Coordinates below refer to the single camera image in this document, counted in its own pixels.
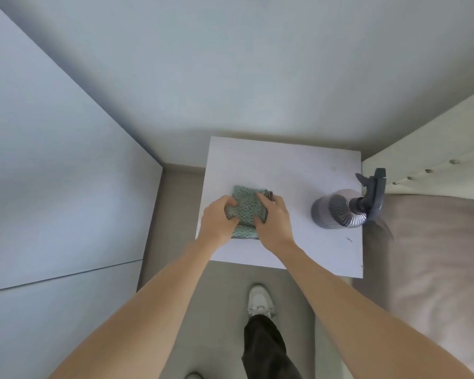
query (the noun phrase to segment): shoe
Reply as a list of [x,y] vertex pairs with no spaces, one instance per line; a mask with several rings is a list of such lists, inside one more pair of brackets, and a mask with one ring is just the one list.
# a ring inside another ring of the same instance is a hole
[[268,290],[263,285],[254,285],[249,291],[249,316],[262,314],[272,319],[275,317],[275,308]]
[[192,372],[189,374],[186,378],[184,379],[204,379],[199,373],[197,372]]

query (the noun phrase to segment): hand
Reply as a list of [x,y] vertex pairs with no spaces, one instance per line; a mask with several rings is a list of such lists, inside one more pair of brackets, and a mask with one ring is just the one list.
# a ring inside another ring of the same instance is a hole
[[293,240],[290,214],[286,210],[284,199],[273,195],[270,201],[266,196],[257,193],[260,201],[268,210],[267,220],[262,223],[259,217],[255,217],[256,232],[264,247],[278,256],[282,250],[297,247]]
[[237,217],[227,219],[225,206],[237,206],[237,202],[230,196],[222,196],[205,208],[197,237],[198,242],[213,247],[214,250],[227,243],[234,229],[239,223]]

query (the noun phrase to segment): textured green fabric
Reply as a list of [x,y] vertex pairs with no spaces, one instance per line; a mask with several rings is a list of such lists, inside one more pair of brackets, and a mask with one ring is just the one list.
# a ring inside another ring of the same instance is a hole
[[253,219],[259,216],[263,223],[267,220],[267,209],[260,202],[256,193],[260,192],[272,200],[272,192],[268,190],[250,189],[244,186],[234,186],[232,197],[237,201],[237,206],[227,205],[225,214],[228,219],[239,218],[239,224],[234,230],[232,238],[240,240],[259,240]]

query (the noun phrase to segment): beige bedding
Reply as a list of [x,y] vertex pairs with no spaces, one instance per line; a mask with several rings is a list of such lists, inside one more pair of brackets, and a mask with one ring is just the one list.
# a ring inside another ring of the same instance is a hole
[[474,200],[386,196],[353,285],[474,371]]

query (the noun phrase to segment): green cloth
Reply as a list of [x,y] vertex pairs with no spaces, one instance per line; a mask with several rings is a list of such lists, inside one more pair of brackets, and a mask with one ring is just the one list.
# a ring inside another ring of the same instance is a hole
[[256,193],[260,192],[272,200],[272,192],[268,190],[250,189],[244,186],[234,186],[232,197],[237,201],[237,206],[226,205],[225,214],[228,219],[239,218],[239,224],[234,230],[232,238],[239,240],[259,240],[253,224],[255,216],[260,217],[263,223],[267,220],[267,209],[260,202]]

